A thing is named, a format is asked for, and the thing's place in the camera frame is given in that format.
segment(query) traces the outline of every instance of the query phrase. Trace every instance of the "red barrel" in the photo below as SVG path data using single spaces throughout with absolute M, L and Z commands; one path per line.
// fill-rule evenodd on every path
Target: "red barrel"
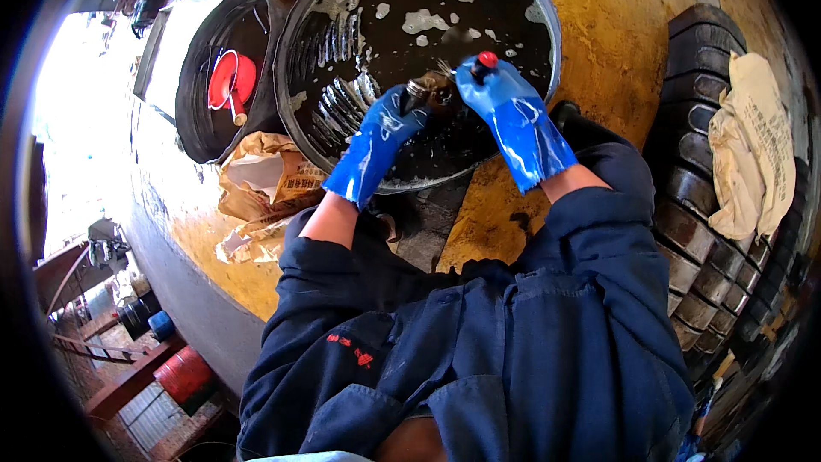
M 154 378 L 178 405 L 211 383 L 213 371 L 200 354 L 187 344 L 154 372 Z

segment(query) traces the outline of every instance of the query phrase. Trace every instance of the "jacket sleeve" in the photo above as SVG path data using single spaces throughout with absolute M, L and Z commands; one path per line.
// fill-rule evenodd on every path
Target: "jacket sleeve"
M 568 270 L 602 296 L 620 372 L 626 450 L 665 459 L 691 425 L 694 398 L 667 317 L 669 262 L 653 240 L 652 217 L 652 203 L 633 194 L 584 188 L 553 204 L 547 226 Z
M 315 341 L 367 310 L 360 272 L 351 251 L 342 245 L 295 238 L 282 253 L 279 266 L 277 312 L 263 330 L 262 353 L 242 392 L 243 427 Z

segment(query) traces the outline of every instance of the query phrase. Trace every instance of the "navy blue work jacket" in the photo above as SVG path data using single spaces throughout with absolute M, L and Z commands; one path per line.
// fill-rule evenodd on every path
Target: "navy blue work jacket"
M 294 240 L 238 454 L 369 457 L 426 405 L 450 460 L 672 460 L 693 390 L 651 217 L 632 195 L 574 191 L 531 240 L 540 267 L 472 262 L 472 280 L 395 313 L 366 310 L 349 250 Z

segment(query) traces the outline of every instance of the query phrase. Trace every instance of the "button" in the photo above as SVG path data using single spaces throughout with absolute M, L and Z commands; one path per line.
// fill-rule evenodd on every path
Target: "button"
M 459 298 L 458 293 L 447 293 L 442 298 L 439 299 L 439 303 L 451 303 L 456 301 Z

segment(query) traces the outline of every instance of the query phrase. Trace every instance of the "blue container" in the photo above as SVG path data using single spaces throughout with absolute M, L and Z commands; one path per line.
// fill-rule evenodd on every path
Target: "blue container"
M 154 337 L 156 337 L 159 342 L 163 342 L 171 337 L 171 334 L 176 330 L 174 328 L 174 322 L 171 321 L 168 313 L 165 311 L 160 311 L 151 316 L 149 318 L 149 326 L 151 327 L 151 332 L 154 333 Z

